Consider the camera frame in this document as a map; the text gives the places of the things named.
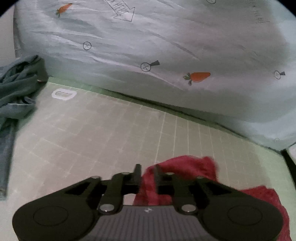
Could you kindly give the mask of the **red checkered shirt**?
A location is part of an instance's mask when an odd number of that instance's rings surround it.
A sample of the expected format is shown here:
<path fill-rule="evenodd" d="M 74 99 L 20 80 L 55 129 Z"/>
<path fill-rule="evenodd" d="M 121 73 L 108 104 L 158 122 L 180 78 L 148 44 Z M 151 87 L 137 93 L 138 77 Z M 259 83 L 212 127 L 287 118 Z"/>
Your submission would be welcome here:
<path fill-rule="evenodd" d="M 218 166 L 210 157 L 198 158 L 194 156 L 179 156 L 159 163 L 163 172 L 173 172 L 178 177 L 191 180 L 197 176 L 204 176 L 212 181 L 218 181 Z M 135 206 L 158 206 L 171 205 L 171 197 L 168 195 L 158 195 L 154 181 L 154 165 L 147 168 L 142 176 L 142 183 L 138 194 L 135 196 L 133 205 Z M 243 193 L 252 197 L 266 201 L 275 206 L 283 216 L 283 228 L 278 240 L 291 240 L 290 219 L 285 207 L 281 204 L 276 191 L 260 185 L 254 188 L 242 189 Z"/>

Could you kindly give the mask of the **carrot print bed sheet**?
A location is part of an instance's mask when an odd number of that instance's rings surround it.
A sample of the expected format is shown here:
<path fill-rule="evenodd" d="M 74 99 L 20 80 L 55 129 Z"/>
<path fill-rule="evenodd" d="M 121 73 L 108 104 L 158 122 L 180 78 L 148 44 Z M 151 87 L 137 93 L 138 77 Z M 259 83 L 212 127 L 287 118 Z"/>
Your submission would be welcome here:
<path fill-rule="evenodd" d="M 51 76 L 295 143 L 295 15 L 279 1 L 20 1 L 15 17 Z"/>

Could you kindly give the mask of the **blue denim jeans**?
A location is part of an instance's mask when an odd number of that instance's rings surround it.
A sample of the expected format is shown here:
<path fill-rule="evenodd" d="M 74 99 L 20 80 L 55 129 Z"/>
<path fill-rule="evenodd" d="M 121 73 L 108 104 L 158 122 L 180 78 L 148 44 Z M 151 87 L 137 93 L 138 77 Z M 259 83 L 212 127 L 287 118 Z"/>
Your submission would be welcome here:
<path fill-rule="evenodd" d="M 1 200 L 6 199 L 8 192 L 17 122 L 17 120 L 6 119 L 1 125 Z"/>

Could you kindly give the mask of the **grey-green garment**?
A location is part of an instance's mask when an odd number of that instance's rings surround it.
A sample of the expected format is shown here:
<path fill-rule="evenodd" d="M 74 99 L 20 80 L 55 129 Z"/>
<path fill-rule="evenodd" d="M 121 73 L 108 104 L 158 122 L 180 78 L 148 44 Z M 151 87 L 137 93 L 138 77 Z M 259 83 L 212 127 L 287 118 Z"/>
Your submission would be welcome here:
<path fill-rule="evenodd" d="M 24 118 L 35 107 L 34 94 L 48 81 L 45 61 L 38 55 L 19 58 L 1 73 L 1 127 Z"/>

